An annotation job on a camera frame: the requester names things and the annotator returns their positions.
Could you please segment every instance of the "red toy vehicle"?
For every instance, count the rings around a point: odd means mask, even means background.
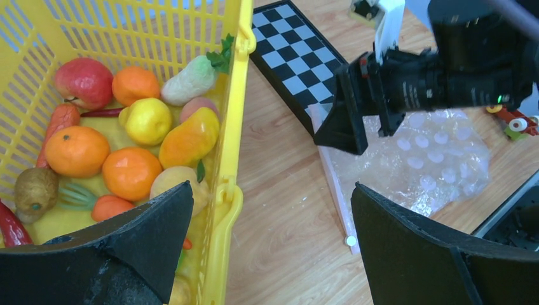
[[[488,113],[495,114],[507,124],[505,133],[511,139],[517,140],[522,136],[535,136],[539,134],[537,130],[539,124],[538,116],[527,117],[518,110],[508,111],[502,105],[491,106],[486,109]]]

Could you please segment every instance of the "orange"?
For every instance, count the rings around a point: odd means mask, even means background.
[[[108,190],[129,201],[146,199],[153,181],[163,171],[159,159],[140,147],[113,151],[103,164],[103,181]]]
[[[111,146],[97,130],[76,125],[54,133],[46,142],[44,153],[51,169],[59,175],[90,178],[101,171]]]
[[[132,66],[116,73],[113,79],[113,94],[120,104],[127,107],[143,98],[160,98],[161,86],[151,71]]]

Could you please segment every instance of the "black cable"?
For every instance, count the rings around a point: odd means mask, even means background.
[[[539,42],[539,20],[514,0],[483,0],[530,39]]]

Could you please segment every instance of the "checkerboard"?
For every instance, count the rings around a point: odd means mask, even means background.
[[[308,106],[333,102],[334,71],[345,59],[291,1],[256,8],[252,29],[253,63],[313,134]]]

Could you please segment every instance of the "wood grain surface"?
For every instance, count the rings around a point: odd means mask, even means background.
[[[348,18],[350,0],[294,4],[345,59],[371,50],[374,31]],[[401,49],[427,46],[435,46],[432,34],[407,12]],[[466,112],[491,150],[491,182],[480,196],[451,203],[433,218],[471,233],[538,170],[539,139],[511,142],[484,109]],[[245,201],[233,229],[226,304],[372,304],[361,256],[344,244],[317,148],[254,64],[238,183]]]

